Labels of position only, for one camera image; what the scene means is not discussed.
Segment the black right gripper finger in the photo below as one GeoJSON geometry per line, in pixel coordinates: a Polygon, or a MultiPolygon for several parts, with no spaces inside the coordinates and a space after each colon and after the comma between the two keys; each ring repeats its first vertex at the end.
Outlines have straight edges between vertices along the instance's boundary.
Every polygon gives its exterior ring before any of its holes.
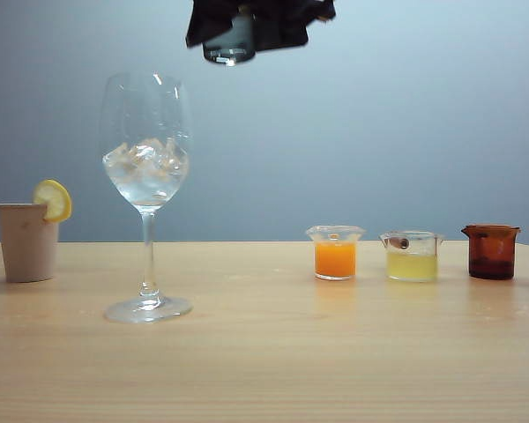
{"type": "Polygon", "coordinates": [[[194,0],[185,36],[188,48],[222,35],[233,27],[240,2],[235,0],[194,0]]]}
{"type": "Polygon", "coordinates": [[[336,16],[333,1],[252,1],[250,9],[257,52],[303,46],[309,40],[310,23],[329,21],[336,16]]]}

